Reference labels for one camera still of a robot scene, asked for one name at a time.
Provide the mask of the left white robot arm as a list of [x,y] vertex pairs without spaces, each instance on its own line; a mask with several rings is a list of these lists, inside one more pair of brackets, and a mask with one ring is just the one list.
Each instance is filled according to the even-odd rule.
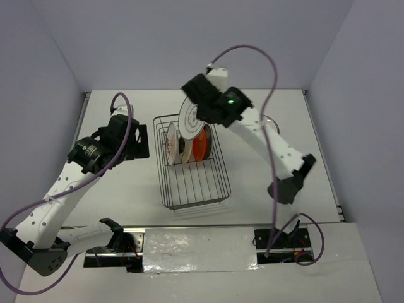
[[133,107],[112,106],[108,125],[78,140],[57,181],[14,228],[1,228],[1,242],[40,276],[50,276],[66,259],[95,247],[118,251],[124,229],[110,218],[79,228],[63,225],[84,195],[107,170],[123,161],[148,158],[147,126]]

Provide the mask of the orange plate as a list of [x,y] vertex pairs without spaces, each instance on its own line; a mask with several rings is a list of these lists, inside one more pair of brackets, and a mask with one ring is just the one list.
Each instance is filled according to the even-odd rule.
[[203,130],[193,139],[193,157],[195,161],[207,160],[211,153],[211,147],[211,127],[205,124]]

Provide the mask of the white plate red pattern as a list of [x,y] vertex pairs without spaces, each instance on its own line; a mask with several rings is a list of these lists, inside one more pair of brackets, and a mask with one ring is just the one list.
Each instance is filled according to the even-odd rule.
[[273,118],[271,118],[270,116],[264,115],[263,119],[267,126],[271,127],[276,133],[278,133],[278,134],[280,133],[279,125]]

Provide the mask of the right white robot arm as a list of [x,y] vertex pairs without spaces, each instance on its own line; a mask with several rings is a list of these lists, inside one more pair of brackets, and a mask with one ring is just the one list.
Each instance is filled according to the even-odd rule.
[[178,127],[185,140],[193,140],[206,124],[221,125],[242,138],[269,165],[275,166],[275,180],[268,194],[282,205],[291,205],[303,188],[316,159],[290,146],[271,126],[253,102],[238,88],[227,86],[227,70],[212,69],[197,74],[181,90],[186,98],[179,113]]

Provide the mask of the white plate brown floral pattern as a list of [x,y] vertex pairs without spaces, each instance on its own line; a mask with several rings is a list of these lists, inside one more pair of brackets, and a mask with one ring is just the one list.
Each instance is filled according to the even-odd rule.
[[178,142],[177,129],[174,123],[171,122],[168,126],[166,135],[166,156],[168,166],[173,165],[175,162],[178,154]]

